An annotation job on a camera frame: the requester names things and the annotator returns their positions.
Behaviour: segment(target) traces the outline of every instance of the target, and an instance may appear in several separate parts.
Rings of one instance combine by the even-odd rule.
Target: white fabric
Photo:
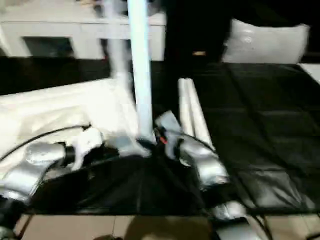
[[[0,156],[41,133],[89,123],[102,132],[104,139],[119,132],[138,134],[133,97],[124,84],[102,79],[0,96]],[[71,144],[80,132],[63,131],[40,141]],[[0,162],[0,178],[21,161],[24,149]]]
[[[226,63],[295,64],[303,56],[309,27],[258,27],[232,20],[222,58]]]

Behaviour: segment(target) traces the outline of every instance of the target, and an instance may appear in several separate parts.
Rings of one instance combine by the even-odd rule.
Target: metal pole
[[[154,141],[146,1],[128,0],[128,12],[139,135]]]

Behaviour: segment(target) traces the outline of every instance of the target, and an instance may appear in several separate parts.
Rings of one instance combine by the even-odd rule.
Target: white tube
[[[189,92],[190,105],[192,109],[192,120],[195,130],[195,136],[209,144],[214,148],[211,142],[209,130],[206,124],[204,113],[201,109],[200,101],[197,95],[194,81],[190,78],[187,78],[187,89]]]
[[[128,0],[139,135],[142,138],[155,141],[151,104],[147,9],[146,0]]]
[[[179,86],[179,110],[180,110],[180,122],[183,131],[190,135],[194,135],[194,130],[192,128],[192,112],[189,98],[189,91],[187,85],[187,79],[180,78],[178,80]]]

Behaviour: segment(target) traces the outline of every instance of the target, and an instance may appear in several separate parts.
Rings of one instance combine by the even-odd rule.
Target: floor tile
[[[114,235],[124,240],[209,240],[203,217],[117,216]]]
[[[301,215],[294,216],[269,216],[266,217],[272,236],[275,240],[304,240],[309,229]],[[262,240],[267,240],[265,233],[251,217],[250,225],[255,229]]]
[[[37,215],[28,225],[23,240],[94,240],[111,235],[114,216],[44,216]]]
[[[309,230],[309,234],[320,233],[320,218],[318,215],[305,215],[303,216]]]

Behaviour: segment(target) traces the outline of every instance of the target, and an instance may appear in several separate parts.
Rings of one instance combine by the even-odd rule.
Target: white cabinet
[[[111,23],[117,23],[115,31]],[[165,14],[149,17],[149,50],[154,61],[163,59]],[[130,39],[129,19],[117,15],[115,19],[98,18],[90,6],[75,0],[32,0],[8,7],[0,15],[0,25],[10,57],[31,57],[33,51],[26,43],[33,38],[66,38],[77,59],[104,58],[101,39]]]

